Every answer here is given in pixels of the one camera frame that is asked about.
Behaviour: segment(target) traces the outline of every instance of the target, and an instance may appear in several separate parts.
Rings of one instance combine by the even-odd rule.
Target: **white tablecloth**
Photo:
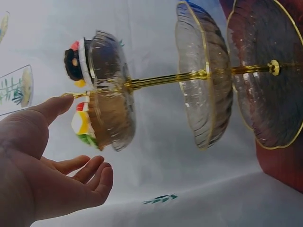
[[[223,34],[218,0],[200,0]],[[79,91],[66,76],[63,55],[83,36],[105,30],[123,39],[133,78],[177,72],[177,0],[10,0],[9,29],[0,44],[0,75],[31,64],[33,104]],[[50,127],[45,156],[54,160],[100,155],[76,138],[72,109]],[[35,223],[35,227],[301,227],[303,196],[262,173],[253,136],[236,103],[223,138],[199,151],[187,124],[178,84],[135,92],[137,131],[120,153],[101,153],[114,169],[114,187],[101,207]],[[171,195],[168,200],[144,201]]]

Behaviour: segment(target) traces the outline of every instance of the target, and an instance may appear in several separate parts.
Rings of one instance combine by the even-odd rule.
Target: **gold pole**
[[[239,67],[231,68],[229,72],[227,72],[227,70],[218,69],[212,73],[216,73],[216,74],[231,73],[232,75],[237,75],[237,74],[254,73],[254,72],[270,72],[274,76],[277,76],[280,74],[281,68],[283,67],[287,68],[293,66],[294,66],[293,64],[280,65],[277,60],[272,60],[269,64],[263,66],[258,66],[258,65],[239,66]],[[199,71],[187,72],[181,74],[172,74],[167,76],[153,77],[146,79],[130,79],[128,82],[124,84],[124,86],[128,88],[129,91],[132,93],[133,91],[139,90],[143,87],[151,87],[155,85],[170,84],[170,83],[189,81],[194,79],[207,80],[208,77],[206,70],[199,70]],[[102,89],[101,88],[97,89],[97,92],[102,92]],[[69,94],[73,94],[74,98],[80,98],[83,96],[87,96],[88,92],[69,93]]]

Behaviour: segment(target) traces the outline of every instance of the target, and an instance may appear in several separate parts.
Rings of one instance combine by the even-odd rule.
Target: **gold rim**
[[[227,28],[226,28],[226,37],[227,37],[227,53],[228,53],[228,56],[229,56],[229,59],[231,59],[231,49],[230,49],[230,45],[229,43],[231,43],[230,41],[230,37],[229,37],[229,33],[228,33],[228,28],[229,28],[229,23],[230,23],[230,20],[231,20],[231,17],[232,15],[234,14],[234,11],[235,11],[235,7],[236,7],[236,2],[237,0],[234,0],[233,1],[233,5],[232,5],[232,11],[231,13],[229,14],[228,18],[227,18]],[[238,106],[238,109],[240,111],[240,115],[241,115],[241,118],[242,120],[244,121],[244,124],[245,126],[250,130],[250,131],[253,131],[253,128],[246,122],[243,114],[242,114],[242,110],[241,110],[241,107],[240,107],[240,104],[239,104],[239,94],[238,94],[238,90],[236,89],[235,87],[235,84],[232,83],[232,88],[233,90],[235,91],[236,93],[236,97],[237,97],[237,106]]]
[[[211,116],[214,115],[215,113],[215,100],[214,100],[214,88],[213,88],[213,84],[212,84],[212,73],[210,71],[210,61],[209,61],[209,53],[208,53],[208,48],[207,48],[207,44],[206,44],[206,35],[205,35],[205,30],[202,26],[202,24],[200,23],[200,21],[198,20],[198,18],[196,17],[194,11],[192,10],[191,6],[189,5],[189,3],[187,1],[180,1],[178,4],[177,4],[177,7],[178,5],[180,4],[185,4],[188,8],[188,11],[189,13],[191,14],[191,16],[193,17],[194,21],[196,22],[196,24],[198,25],[198,28],[201,32],[201,37],[202,37],[202,41],[203,41],[203,50],[204,50],[204,53],[205,53],[205,70],[206,70],[206,77],[207,77],[207,82],[208,82],[208,89],[210,91],[210,100],[211,100],[211,104],[212,104],[212,112],[211,112]],[[184,89],[183,89],[183,86],[180,85],[180,88],[181,88],[181,91],[183,93],[183,95],[185,95],[185,92],[184,92]],[[191,128],[191,130],[193,131],[193,134],[195,135],[195,131],[194,129],[192,128],[191,124],[189,123],[189,115],[188,115],[188,111],[186,110],[186,113],[187,113],[187,121],[188,121],[188,124]],[[199,150],[201,151],[205,151],[208,149],[208,146],[209,146],[209,143],[210,143],[210,140],[211,140],[211,137],[212,137],[212,134],[213,134],[213,130],[214,130],[214,125],[215,125],[215,122],[214,122],[214,118],[212,118],[212,124],[211,124],[211,128],[210,128],[210,132],[209,132],[209,135],[208,135],[208,139],[206,141],[206,145],[205,145],[205,148],[199,148]]]
[[[278,0],[272,0],[272,1],[273,1],[274,3],[276,3],[276,4],[280,7],[280,9],[281,9],[283,12],[285,12],[285,14],[287,15],[287,17],[289,18],[289,20],[290,20],[291,23],[293,24],[294,29],[296,30],[296,32],[297,32],[297,34],[298,34],[298,36],[299,36],[299,39],[300,39],[300,41],[301,41],[301,44],[302,44],[302,46],[303,46],[303,38],[302,38],[301,33],[300,33],[300,31],[299,31],[299,28],[298,28],[298,26],[296,25],[296,23],[295,23],[294,19],[292,18],[292,16],[288,13],[288,11],[285,9],[285,7],[284,7]],[[234,1],[233,7],[232,7],[232,12],[229,14],[228,19],[227,19],[227,37],[228,37],[228,25],[229,25],[229,22],[230,22],[230,19],[231,19],[233,13],[234,13],[235,6],[236,6],[236,2],[237,2],[237,0]],[[228,46],[228,54],[230,54],[230,52],[229,52],[229,51],[230,51],[229,44],[228,44],[227,46]],[[241,113],[241,116],[242,116],[242,118],[243,118],[243,121],[245,122],[245,124],[247,125],[247,127],[253,131],[253,128],[250,127],[250,126],[248,126],[248,124],[246,123],[246,121],[245,121],[245,119],[244,119],[244,117],[243,117],[241,111],[240,111],[240,113]],[[278,149],[278,148],[287,148],[287,147],[289,147],[290,145],[292,145],[293,142],[298,138],[298,136],[300,135],[300,133],[301,133],[301,131],[302,131],[302,128],[303,128],[303,122],[301,123],[301,127],[300,127],[300,129],[298,130],[298,132],[296,133],[295,137],[294,137],[288,144],[286,144],[286,145],[284,145],[284,146],[276,146],[276,147],[272,147],[272,148],[271,148],[271,147],[266,147],[266,146],[264,146],[263,144],[261,144],[261,142],[259,141],[259,139],[256,137],[255,134],[254,134],[254,137],[255,137],[255,140],[257,141],[257,143],[258,143],[262,148],[264,148],[264,149],[267,149],[267,150],[275,150],[275,149]]]

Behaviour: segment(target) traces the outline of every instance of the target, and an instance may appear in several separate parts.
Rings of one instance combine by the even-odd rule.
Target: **large glass plate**
[[[242,114],[263,147],[289,146],[303,122],[303,40],[285,8],[276,0],[236,0],[229,17],[231,55],[240,66],[266,65],[272,59],[292,64],[274,76],[269,72],[234,77]]]
[[[176,43],[179,73],[205,69],[208,80],[180,82],[189,125],[200,149],[212,146],[225,132],[232,112],[232,79],[225,41],[201,7],[177,5]]]
[[[113,148],[121,151],[132,141],[136,128],[134,98],[124,86],[130,75],[123,49],[113,35],[97,31],[88,56],[94,78],[95,117],[100,129],[108,132]]]

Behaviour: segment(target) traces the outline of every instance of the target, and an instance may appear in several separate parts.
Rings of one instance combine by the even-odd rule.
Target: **hand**
[[[67,162],[62,165],[42,157],[48,126],[72,103],[72,96],[51,98],[0,122],[0,175],[5,176],[0,177],[0,201],[3,197],[7,203],[0,203],[5,211],[0,218],[13,215],[14,221],[30,225],[106,201],[113,185],[113,170],[103,157],[89,162],[85,157],[85,161],[77,162],[77,167],[87,164],[74,177],[66,174],[75,166],[64,168],[69,166]]]

